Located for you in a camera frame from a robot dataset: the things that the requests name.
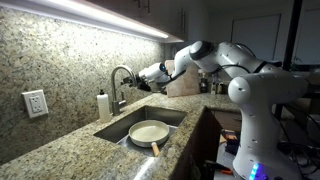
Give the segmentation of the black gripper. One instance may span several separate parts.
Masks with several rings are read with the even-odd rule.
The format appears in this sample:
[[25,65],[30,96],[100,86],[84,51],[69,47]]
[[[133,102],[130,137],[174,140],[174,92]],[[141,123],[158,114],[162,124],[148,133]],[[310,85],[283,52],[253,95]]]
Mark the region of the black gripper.
[[141,80],[139,77],[136,78],[137,85],[135,86],[133,84],[133,80],[130,77],[126,77],[122,80],[121,84],[128,84],[130,87],[136,87],[139,90],[143,90],[146,92],[151,91],[151,87],[148,86],[143,80]]

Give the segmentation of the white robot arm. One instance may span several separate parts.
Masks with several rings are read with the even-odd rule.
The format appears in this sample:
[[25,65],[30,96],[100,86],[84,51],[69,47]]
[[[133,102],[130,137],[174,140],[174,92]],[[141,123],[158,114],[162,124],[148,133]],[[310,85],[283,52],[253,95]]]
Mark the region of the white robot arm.
[[176,53],[172,74],[156,63],[124,81],[145,91],[151,82],[164,87],[184,74],[192,63],[210,73],[225,66],[231,77],[228,95],[242,115],[240,145],[233,160],[237,174],[246,180],[302,180],[298,166],[277,149],[280,122],[272,114],[272,106],[304,96],[307,80],[254,57],[233,43],[197,41]]

